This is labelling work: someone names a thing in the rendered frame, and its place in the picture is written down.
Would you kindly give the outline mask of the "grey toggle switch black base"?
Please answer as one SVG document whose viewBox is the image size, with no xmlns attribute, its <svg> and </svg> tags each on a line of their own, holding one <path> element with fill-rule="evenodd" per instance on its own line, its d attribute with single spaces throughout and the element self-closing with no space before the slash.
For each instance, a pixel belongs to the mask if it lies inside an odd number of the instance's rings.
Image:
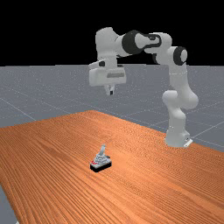
<svg viewBox="0 0 224 224">
<path fill-rule="evenodd" d="M 106 145 L 103 144 L 95 158 L 90 162 L 90 169 L 94 172 L 102 171 L 112 165 L 110 156 L 105 154 Z"/>
</svg>

